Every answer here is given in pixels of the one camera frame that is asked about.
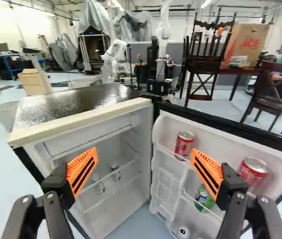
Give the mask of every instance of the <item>fridge top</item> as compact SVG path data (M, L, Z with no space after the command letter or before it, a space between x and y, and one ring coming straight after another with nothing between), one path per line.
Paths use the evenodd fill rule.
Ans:
M18 104L8 143L20 147L150 105L119 83L26 97Z

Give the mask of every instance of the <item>soda can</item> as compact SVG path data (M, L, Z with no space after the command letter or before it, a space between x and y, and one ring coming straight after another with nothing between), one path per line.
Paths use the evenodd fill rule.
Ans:
M176 139L175 144L175 158L180 161L185 161L183 158L188 158L190 154L190 150L194 144L194 134L189 131L180 132Z
M215 201L213 197L208 193L204 184L199 186L197 194L195 196L194 205L200 212L206 212L207 210L203 207L205 206L207 209L211 209L215 205Z
M247 157L241 162L237 173L249 183L250 189L255 189L268 175L269 169L264 161Z

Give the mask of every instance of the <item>cardboard box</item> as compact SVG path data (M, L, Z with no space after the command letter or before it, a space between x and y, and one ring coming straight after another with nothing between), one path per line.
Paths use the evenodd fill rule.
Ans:
M242 23L234 25L223 64L229 64L232 56L248 56L247 66L255 66L265 44L269 28L268 24Z

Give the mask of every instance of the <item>fridge door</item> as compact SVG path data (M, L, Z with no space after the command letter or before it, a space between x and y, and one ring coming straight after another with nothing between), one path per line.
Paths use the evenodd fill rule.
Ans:
M216 205L202 210L198 204L196 195L202 181L189 160L180 161L174 153L181 131L194 133L194 148L234 169L248 156L262 159L270 172L253 193L277 203L282 200L281 136L167 103L156 103L154 108L149 210L165 222L175 238L180 227L186 227L191 239L213 239L225 214Z

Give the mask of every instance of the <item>dark wooden chair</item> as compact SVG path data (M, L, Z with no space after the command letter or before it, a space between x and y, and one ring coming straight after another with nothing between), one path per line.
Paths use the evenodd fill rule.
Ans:
M234 14L233 20L226 22L226 23L218 23L220 18L220 11L219 9L218 15L216 17L216 20L210 24L207 22L201 22L198 21L197 13L195 14L194 24L193 24L193 31L191 35L191 40L189 42L188 36L184 40L184 60L182 63L182 75L181 75L181 92L180 92L180 98L182 96L182 90L185 82L185 75L186 71L190 72L190 78L189 78L189 84L186 92L186 99L185 99L185 107L188 105L189 100L204 100L204 101L210 101L213 97L213 91L216 83L216 78L220 70L221 62L223 61L226 46L229 42L229 39L231 37L231 31L232 27L234 25L234 20L236 14ZM209 41L209 38L207 37L205 40L205 44L202 43L202 32L195 32L195 27L200 26L204 27L206 30L213 29L214 33L211 37L211 41ZM227 37L225 39L225 42L223 44L223 48L219 49L220 41L222 38L222 34L216 35L216 31L220 27L230 27L230 30L227 34ZM200 77L200 74L207 74L210 75L207 79L202 80ZM194 76L197 76L198 80L200 81L200 85L191 93L191 87L193 83ZM210 93L206 89L205 84L212 79L212 88ZM196 94L196 92L203 88L205 91L205 95L199 95Z
M271 131L282 114L282 99L276 89L276 86L282 84L282 79L273 80L271 72L282 72L282 64L267 61L262 63L261 73L256 80L255 92L240 123L244 123L253 108L257 108L259 111L254 121L258 120L262 111L275 115L275 119L268 130Z

